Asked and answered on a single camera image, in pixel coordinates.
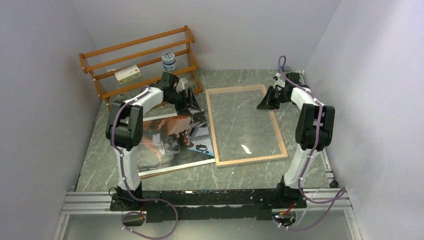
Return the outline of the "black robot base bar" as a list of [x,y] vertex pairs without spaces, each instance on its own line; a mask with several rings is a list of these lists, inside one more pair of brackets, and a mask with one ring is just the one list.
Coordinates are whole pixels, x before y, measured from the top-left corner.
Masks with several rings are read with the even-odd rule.
[[279,211],[304,209],[306,200],[283,183],[276,188],[214,190],[137,190],[136,199],[118,187],[111,194],[110,211],[143,212],[147,223],[173,220],[270,220]]

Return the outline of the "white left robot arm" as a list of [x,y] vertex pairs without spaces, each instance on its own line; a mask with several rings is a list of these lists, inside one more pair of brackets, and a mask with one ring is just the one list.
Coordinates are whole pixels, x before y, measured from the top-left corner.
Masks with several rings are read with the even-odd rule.
[[116,194],[130,210],[137,210],[143,203],[142,182],[137,170],[137,160],[132,149],[143,138],[144,115],[162,103],[174,105],[176,117],[162,120],[154,127],[163,130],[165,136],[180,137],[190,125],[192,111],[201,108],[195,99],[194,91],[186,86],[187,80],[170,72],[163,72],[156,83],[145,85],[134,97],[111,104],[106,124],[105,136],[114,149],[118,162],[119,181]]

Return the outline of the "large printed photo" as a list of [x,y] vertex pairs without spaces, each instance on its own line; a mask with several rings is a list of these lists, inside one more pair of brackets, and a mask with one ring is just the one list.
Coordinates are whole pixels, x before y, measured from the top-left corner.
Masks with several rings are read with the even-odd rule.
[[136,147],[138,172],[185,169],[215,162],[215,154],[204,110],[190,116],[175,113],[148,117]]

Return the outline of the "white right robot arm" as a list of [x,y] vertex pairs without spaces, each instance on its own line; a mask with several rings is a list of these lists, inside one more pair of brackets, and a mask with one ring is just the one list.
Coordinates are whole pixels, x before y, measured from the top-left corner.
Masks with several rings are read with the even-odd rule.
[[277,110],[283,103],[292,103],[300,110],[295,129],[296,151],[283,183],[275,193],[275,202],[282,208],[294,200],[301,199],[304,175],[313,160],[329,146],[334,129],[336,110],[313,96],[307,85],[291,81],[287,76],[276,73],[275,83],[266,90],[264,98],[257,105],[258,110]]

